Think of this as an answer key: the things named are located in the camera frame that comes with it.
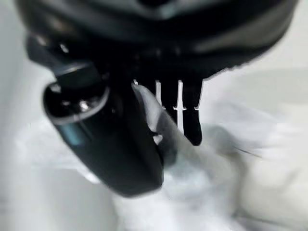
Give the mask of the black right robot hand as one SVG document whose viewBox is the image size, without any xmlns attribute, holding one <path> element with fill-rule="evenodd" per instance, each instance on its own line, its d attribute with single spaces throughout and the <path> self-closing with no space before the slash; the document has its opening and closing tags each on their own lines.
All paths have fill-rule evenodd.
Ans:
<svg viewBox="0 0 308 231">
<path fill-rule="evenodd" d="M 134 80 L 162 83 L 167 111 L 183 81 L 185 135 L 201 142 L 203 80 L 272 48 L 296 0 L 16 0 L 28 58 L 55 81 L 46 116 L 65 144 L 112 191 L 134 197 L 163 184 L 165 158 Z"/>
</svg>

